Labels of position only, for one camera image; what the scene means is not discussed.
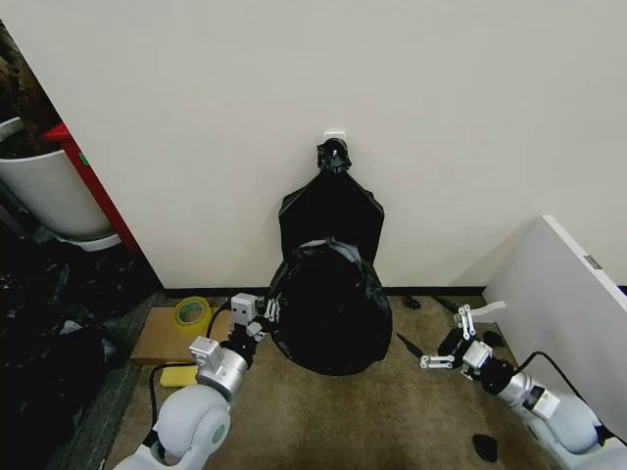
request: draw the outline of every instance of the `roll of tape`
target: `roll of tape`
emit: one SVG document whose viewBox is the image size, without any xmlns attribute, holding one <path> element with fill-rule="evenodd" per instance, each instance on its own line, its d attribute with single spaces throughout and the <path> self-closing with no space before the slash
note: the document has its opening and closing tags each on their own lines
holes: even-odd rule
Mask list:
<svg viewBox="0 0 627 470">
<path fill-rule="evenodd" d="M 190 337 L 205 336 L 211 319 L 212 309 L 202 297 L 188 297 L 174 308 L 174 325 Z"/>
</svg>

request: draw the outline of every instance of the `plastic bag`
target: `plastic bag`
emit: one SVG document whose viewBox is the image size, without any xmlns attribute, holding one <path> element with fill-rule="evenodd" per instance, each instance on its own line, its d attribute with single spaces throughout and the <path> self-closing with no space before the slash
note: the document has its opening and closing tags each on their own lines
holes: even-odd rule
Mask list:
<svg viewBox="0 0 627 470">
<path fill-rule="evenodd" d="M 302 245 L 279 266 L 270 296 L 281 305 L 272 339 L 297 364 L 349 375 L 385 357 L 392 313 L 357 247 L 333 239 Z"/>
<path fill-rule="evenodd" d="M 278 216 L 283 257 L 311 240 L 332 237 L 374 262 L 385 214 L 372 193 L 348 174 L 346 143 L 329 139 L 319 145 L 317 164 L 320 173 L 283 198 Z"/>
</svg>

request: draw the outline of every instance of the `beige carpet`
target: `beige carpet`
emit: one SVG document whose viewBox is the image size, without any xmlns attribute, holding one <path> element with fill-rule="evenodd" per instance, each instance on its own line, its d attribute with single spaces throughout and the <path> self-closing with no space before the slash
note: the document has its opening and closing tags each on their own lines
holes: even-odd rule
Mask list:
<svg viewBox="0 0 627 470">
<path fill-rule="evenodd" d="M 430 298 L 421 310 L 391 298 L 394 328 L 434 353 L 454 323 Z M 510 357 L 501 349 L 501 357 Z M 126 411 L 106 468 L 132 453 L 150 423 L 148 369 Z M 163 399 L 169 392 L 159 390 Z M 473 434 L 499 443 L 482 461 Z M 520 421 L 456 371 L 424 371 L 394 336 L 384 360 L 352 377 L 325 377 L 287 360 L 270 339 L 259 347 L 212 469 L 549 469 Z"/>
</svg>

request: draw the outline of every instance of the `black wire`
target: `black wire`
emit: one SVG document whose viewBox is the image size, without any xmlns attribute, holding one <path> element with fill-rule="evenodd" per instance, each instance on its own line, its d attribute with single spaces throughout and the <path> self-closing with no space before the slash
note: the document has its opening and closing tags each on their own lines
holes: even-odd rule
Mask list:
<svg viewBox="0 0 627 470">
<path fill-rule="evenodd" d="M 220 305 L 219 308 L 216 310 L 216 313 L 214 313 L 212 315 L 212 319 L 209 320 L 209 325 L 207 326 L 207 334 L 205 335 L 207 338 L 209 338 L 212 334 L 212 330 L 214 329 L 214 323 L 216 323 L 216 318 L 219 315 L 219 313 L 221 311 L 225 311 L 231 304 L 231 300 L 229 299 L 228 301 L 224 302 L 224 304 Z"/>
<path fill-rule="evenodd" d="M 544 359 L 546 359 L 548 362 L 551 363 L 551 365 L 554 367 L 554 369 L 557 371 L 557 373 L 559 374 L 559 376 L 564 379 L 564 382 L 566 382 L 566 384 L 568 385 L 568 387 L 570 387 L 570 390 L 573 391 L 573 393 L 577 396 L 577 398 L 579 400 L 581 400 L 582 402 L 586 402 L 584 400 L 584 398 L 581 396 L 581 394 L 579 393 L 579 391 L 575 388 L 574 385 L 572 385 L 572 383 L 568 380 L 568 378 L 566 377 L 566 374 L 563 373 L 563 371 L 559 368 L 559 366 L 555 363 L 554 360 L 552 360 L 548 354 L 546 354 L 545 352 L 542 351 L 533 351 L 531 354 L 529 354 L 529 357 L 527 357 L 525 359 L 525 361 L 520 364 L 520 367 L 518 367 L 516 370 L 513 371 L 513 375 L 516 375 L 518 372 L 522 372 L 525 367 L 527 367 L 531 361 L 534 359 L 535 356 L 537 355 L 541 355 Z"/>
<path fill-rule="evenodd" d="M 545 352 L 542 351 L 533 351 L 531 354 L 529 354 L 529 357 L 527 357 L 524 362 L 522 364 L 520 364 L 520 367 L 518 367 L 516 370 L 513 371 L 513 375 L 516 375 L 518 372 L 522 372 L 524 370 L 525 367 L 527 367 L 531 361 L 534 359 L 534 357 L 536 357 L 537 355 L 541 355 L 544 359 L 546 359 L 553 367 L 554 369 L 557 371 L 557 373 L 559 374 L 559 376 L 564 379 L 564 382 L 566 382 L 566 384 L 568 385 L 568 387 L 570 387 L 570 390 L 573 391 L 573 393 L 577 396 L 577 398 L 579 400 L 581 400 L 582 402 L 584 402 L 585 404 L 588 404 L 584 398 L 581 396 L 581 394 L 579 393 L 579 391 L 576 389 L 576 387 L 574 385 L 572 385 L 572 383 L 568 380 L 568 378 L 566 377 L 566 374 L 563 373 L 563 371 L 559 368 L 559 366 L 555 363 L 554 360 L 551 359 L 551 357 L 546 354 Z M 616 438 L 618 441 L 620 441 L 622 444 L 627 446 L 627 443 L 622 440 L 621 438 L 619 438 L 618 436 L 616 436 L 614 433 L 612 433 L 609 429 L 607 429 L 607 426 L 605 426 L 603 424 L 603 422 L 601 421 L 601 419 L 599 418 L 599 416 L 597 416 L 597 418 L 599 419 L 599 421 L 601 422 L 602 426 L 614 437 Z"/>
<path fill-rule="evenodd" d="M 150 391 L 150 408 L 152 410 L 152 427 L 157 424 L 157 395 L 155 394 L 155 374 L 161 370 L 166 369 L 168 367 L 187 367 L 190 365 L 196 365 L 195 362 L 171 362 L 169 364 L 159 364 L 153 367 L 153 370 L 150 371 L 150 377 L 148 378 L 148 387 Z"/>
</svg>

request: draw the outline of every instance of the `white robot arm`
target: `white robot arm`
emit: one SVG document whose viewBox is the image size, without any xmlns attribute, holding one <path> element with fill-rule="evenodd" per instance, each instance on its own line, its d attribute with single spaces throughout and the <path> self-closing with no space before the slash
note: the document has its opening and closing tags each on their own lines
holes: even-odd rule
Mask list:
<svg viewBox="0 0 627 470">
<path fill-rule="evenodd" d="M 137 451 L 116 470 L 201 470 L 224 442 L 245 372 L 265 336 L 278 320 L 277 300 L 239 294 L 231 299 L 228 341 L 219 344 L 198 337 L 189 347 L 198 365 L 198 385 L 185 387 L 166 399 L 157 424 Z M 178 462 L 167 465 L 165 453 Z"/>
<path fill-rule="evenodd" d="M 519 415 L 540 445 L 564 469 L 606 470 L 627 468 L 627 447 L 613 436 L 595 412 L 580 398 L 553 392 L 530 375 L 514 371 L 511 364 L 493 356 L 493 350 L 476 339 L 470 307 L 456 315 L 458 329 L 444 340 L 438 355 L 421 355 L 422 368 L 461 367 L 471 381 L 505 401 Z"/>
</svg>

